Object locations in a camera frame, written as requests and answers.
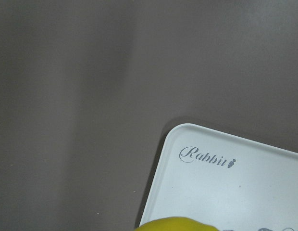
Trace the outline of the yellow lemon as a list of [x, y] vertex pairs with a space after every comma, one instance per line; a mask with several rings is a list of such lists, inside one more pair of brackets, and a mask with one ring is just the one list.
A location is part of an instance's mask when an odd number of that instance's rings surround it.
[[217, 231], [214, 226], [203, 224], [190, 218], [169, 217], [147, 222], [136, 231]]

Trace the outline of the white rabbit tray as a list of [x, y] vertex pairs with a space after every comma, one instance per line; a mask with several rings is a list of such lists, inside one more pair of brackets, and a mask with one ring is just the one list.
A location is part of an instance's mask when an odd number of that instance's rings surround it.
[[194, 124], [166, 136], [140, 220], [298, 231], [298, 153]]

